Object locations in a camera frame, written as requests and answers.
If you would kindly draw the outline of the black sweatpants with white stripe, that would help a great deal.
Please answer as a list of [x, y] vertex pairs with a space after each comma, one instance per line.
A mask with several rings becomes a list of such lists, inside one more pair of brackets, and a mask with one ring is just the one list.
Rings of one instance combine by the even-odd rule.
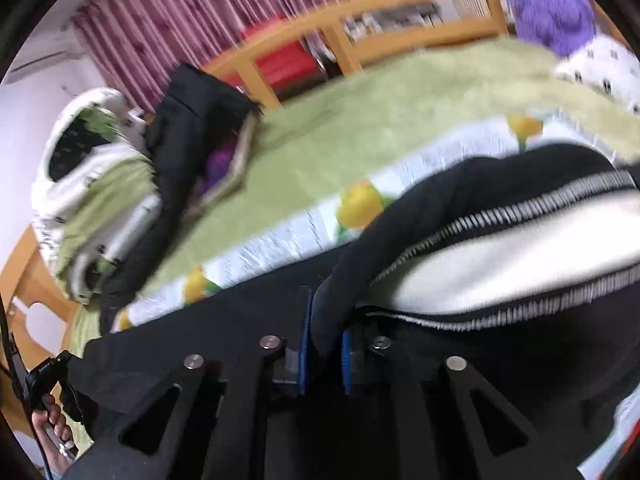
[[576, 479], [639, 383], [639, 168], [470, 158], [343, 248], [88, 344], [71, 479]]

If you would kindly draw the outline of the folded white green quilt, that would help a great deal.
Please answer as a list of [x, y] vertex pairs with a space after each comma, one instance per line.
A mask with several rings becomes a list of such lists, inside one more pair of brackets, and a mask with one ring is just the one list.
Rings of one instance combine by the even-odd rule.
[[119, 91], [94, 88], [64, 107], [47, 140], [32, 228], [44, 265], [78, 304], [100, 292], [162, 209], [144, 129]]

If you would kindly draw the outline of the green blanket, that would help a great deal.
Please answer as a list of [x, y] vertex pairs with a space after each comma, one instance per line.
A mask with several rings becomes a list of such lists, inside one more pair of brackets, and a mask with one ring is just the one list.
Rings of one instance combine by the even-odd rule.
[[[174, 249], [175, 280], [471, 122], [502, 118], [518, 140], [530, 139], [553, 114], [582, 131], [596, 125], [638, 133], [638, 118], [607, 96], [554, 78], [553, 61], [550, 51], [503, 36], [427, 49], [368, 68], [344, 88], [326, 84], [279, 115], [263, 114], [241, 187]], [[69, 380], [90, 342], [126, 332], [112, 326], [102, 335], [99, 320], [98, 336], [74, 344]], [[73, 388], [91, 437], [90, 405]]]

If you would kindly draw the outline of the black jacket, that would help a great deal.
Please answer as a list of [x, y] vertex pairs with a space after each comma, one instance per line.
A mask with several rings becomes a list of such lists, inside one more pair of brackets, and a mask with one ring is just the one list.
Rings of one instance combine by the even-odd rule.
[[144, 133], [162, 200], [160, 214], [102, 285], [102, 335], [111, 331], [117, 313], [134, 300], [168, 253], [210, 152], [258, 112], [259, 105], [240, 90], [193, 65], [183, 63], [172, 72]]

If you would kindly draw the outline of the fruit print bed sheet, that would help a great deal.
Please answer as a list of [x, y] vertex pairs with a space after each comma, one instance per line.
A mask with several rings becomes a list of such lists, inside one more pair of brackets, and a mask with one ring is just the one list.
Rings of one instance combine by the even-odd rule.
[[[597, 256], [638, 258], [637, 244], [579, 230], [562, 242], [555, 221], [571, 217], [599, 197], [639, 188], [639, 170], [568, 118], [553, 114], [530, 139], [518, 140], [506, 121], [493, 117], [451, 131], [361, 184], [294, 214], [274, 229], [207, 261], [192, 273], [123, 308], [114, 330], [158, 320], [289, 263], [348, 244], [385, 209], [431, 186], [449, 169], [462, 177], [456, 188], [495, 186], [504, 206], [445, 211], [433, 229], [370, 279], [384, 311], [395, 318], [450, 332], [478, 332], [577, 308], [637, 284], [639, 274], [605, 278]], [[511, 196], [523, 185], [524, 198]]]

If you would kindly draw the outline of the red chair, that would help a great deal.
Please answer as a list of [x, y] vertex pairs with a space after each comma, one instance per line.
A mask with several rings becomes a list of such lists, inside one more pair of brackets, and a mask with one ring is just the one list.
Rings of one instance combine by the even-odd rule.
[[293, 90], [322, 75], [317, 59], [300, 40], [290, 41], [258, 58], [256, 65], [276, 93]]

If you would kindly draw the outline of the white air conditioner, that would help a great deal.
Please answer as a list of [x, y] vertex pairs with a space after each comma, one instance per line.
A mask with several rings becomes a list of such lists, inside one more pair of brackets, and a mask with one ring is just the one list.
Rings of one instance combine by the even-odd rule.
[[84, 54], [74, 36], [64, 34], [30, 37], [17, 52], [2, 78], [2, 84], [14, 84], [59, 62], [77, 60]]

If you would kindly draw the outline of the maroon curtain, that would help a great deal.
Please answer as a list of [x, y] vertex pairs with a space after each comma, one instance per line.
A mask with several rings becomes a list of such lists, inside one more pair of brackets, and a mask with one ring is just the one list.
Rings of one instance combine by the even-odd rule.
[[146, 112], [175, 66], [202, 66], [247, 27], [335, 0], [85, 0], [70, 24], [107, 84]]

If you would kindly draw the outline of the white flower print pillow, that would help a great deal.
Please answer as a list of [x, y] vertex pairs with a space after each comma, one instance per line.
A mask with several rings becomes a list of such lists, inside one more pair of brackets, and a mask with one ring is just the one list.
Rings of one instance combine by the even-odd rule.
[[639, 115], [639, 60], [610, 36], [595, 36], [555, 66], [553, 73], [596, 90], [630, 114]]

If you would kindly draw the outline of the purple plush toy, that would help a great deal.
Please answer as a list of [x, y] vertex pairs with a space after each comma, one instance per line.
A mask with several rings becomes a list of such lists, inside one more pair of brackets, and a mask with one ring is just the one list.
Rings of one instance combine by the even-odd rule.
[[560, 58], [571, 55], [596, 36], [589, 0], [508, 0], [516, 36], [545, 47]]

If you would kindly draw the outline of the wooden bed frame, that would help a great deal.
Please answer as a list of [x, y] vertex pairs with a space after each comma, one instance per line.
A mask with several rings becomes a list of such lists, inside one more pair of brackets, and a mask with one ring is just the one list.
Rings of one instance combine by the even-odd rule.
[[[321, 39], [334, 56], [341, 72], [336, 85], [344, 88], [350, 78], [358, 78], [366, 68], [388, 58], [424, 48], [509, 35], [506, 0], [449, 0], [453, 4], [469, 1], [473, 9], [457, 8], [455, 18], [434, 18], [389, 29], [373, 25], [374, 14], [439, 1], [444, 0], [337, 0], [264, 27], [203, 65], [202, 70], [221, 80], [239, 78], [242, 89], [265, 115], [279, 115], [284, 106], [259, 64], [311, 36]], [[18, 302], [22, 299], [44, 302], [65, 323], [72, 322], [81, 308], [77, 302], [65, 299], [50, 277], [32, 229], [22, 235], [2, 270], [1, 298], [9, 326], [24, 342], [24, 356], [29, 364], [37, 363], [49, 352], [27, 333], [26, 318], [18, 310]]]

